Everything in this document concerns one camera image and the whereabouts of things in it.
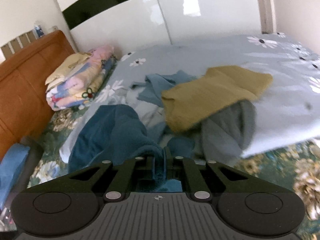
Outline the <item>blue fleece garment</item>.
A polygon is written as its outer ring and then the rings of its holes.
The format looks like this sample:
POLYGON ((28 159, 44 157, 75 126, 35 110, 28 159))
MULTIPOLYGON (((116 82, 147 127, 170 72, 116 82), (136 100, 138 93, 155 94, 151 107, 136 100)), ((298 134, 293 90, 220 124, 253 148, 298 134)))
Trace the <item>blue fleece garment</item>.
MULTIPOLYGON (((193 139, 176 136, 166 146, 174 156, 191 158, 194 145, 193 139)), ((160 160, 160 186, 153 192, 164 192, 166 178, 163 148, 148 136, 145 125, 132 107, 101 106, 78 135, 69 158, 68 172, 73 173, 103 161, 121 165, 138 156, 151 156, 160 160)), ((78 185, 73 182, 72 191, 80 192, 75 189, 78 185)))

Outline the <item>grey sweatshirt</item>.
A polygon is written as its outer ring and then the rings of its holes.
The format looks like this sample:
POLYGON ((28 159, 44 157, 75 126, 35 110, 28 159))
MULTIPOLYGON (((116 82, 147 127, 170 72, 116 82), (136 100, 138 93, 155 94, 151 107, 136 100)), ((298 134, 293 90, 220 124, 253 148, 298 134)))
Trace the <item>grey sweatshirt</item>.
POLYGON ((242 100, 202 120, 191 157, 200 165, 213 160, 234 166, 251 144, 255 118, 253 103, 242 100))

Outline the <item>mustard yellow garment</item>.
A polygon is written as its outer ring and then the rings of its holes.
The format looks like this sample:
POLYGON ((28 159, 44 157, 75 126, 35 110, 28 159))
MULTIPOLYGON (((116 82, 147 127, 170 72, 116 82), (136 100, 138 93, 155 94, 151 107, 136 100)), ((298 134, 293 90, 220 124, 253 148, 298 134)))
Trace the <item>mustard yellow garment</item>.
POLYGON ((271 74, 239 66, 208 68, 201 78, 162 92, 165 121, 173 132, 184 132, 238 101, 258 100, 272 82, 271 74))

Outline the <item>dusty blue cloth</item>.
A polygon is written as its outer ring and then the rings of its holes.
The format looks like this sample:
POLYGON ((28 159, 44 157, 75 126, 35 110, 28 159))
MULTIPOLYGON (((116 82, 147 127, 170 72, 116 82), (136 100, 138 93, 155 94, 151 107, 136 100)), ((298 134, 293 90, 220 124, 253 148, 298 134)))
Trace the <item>dusty blue cloth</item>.
POLYGON ((177 73, 172 75, 148 74, 145 76, 144 82, 133 82, 130 88, 144 88, 144 90, 138 94, 137 99, 163 107, 163 91, 170 90, 176 85, 193 80, 196 80, 195 76, 179 70, 177 73))

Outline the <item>light blue floral duvet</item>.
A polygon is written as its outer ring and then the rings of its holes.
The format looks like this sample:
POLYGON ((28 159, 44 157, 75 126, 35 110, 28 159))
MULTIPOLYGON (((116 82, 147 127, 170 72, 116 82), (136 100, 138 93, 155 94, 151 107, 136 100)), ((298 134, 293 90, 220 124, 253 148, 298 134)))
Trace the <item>light blue floral duvet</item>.
POLYGON ((130 105, 151 135, 185 132, 241 102, 253 107, 250 156, 319 136, 319 56, 283 34, 236 35, 125 54, 60 148, 64 162, 98 107, 130 105))

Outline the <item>folded pastel patterned quilt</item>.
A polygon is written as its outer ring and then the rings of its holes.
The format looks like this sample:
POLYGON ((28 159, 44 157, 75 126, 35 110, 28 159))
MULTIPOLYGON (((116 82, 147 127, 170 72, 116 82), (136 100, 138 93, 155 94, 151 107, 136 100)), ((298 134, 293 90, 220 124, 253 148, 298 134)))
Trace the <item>folded pastel patterned quilt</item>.
POLYGON ((90 102, 116 62, 109 45, 68 56, 45 81, 49 107, 60 111, 90 102))

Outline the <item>blue fabric beside bed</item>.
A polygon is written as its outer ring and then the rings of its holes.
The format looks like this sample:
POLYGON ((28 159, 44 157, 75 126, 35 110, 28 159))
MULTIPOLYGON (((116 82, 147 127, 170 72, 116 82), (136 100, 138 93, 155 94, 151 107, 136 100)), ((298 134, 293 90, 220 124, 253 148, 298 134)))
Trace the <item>blue fabric beside bed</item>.
POLYGON ((22 172, 29 150, 29 146, 13 144, 1 161, 1 210, 22 172))

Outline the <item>orange wooden headboard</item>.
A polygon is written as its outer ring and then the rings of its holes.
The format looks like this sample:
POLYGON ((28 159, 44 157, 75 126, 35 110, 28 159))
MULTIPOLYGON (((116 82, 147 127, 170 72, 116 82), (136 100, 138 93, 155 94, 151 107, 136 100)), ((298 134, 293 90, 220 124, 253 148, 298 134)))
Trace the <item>orange wooden headboard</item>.
POLYGON ((1 156, 29 136, 38 139, 54 112, 46 102, 46 78, 74 50, 60 30, 34 41, 1 63, 1 156))

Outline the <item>white glossy wardrobe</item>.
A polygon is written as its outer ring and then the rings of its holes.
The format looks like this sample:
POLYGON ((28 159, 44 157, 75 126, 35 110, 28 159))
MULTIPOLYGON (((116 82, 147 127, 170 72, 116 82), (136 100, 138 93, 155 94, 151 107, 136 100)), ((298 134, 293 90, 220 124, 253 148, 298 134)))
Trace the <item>white glossy wardrobe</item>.
POLYGON ((57 0, 80 51, 116 55, 192 38, 260 34, 258 0, 57 0))

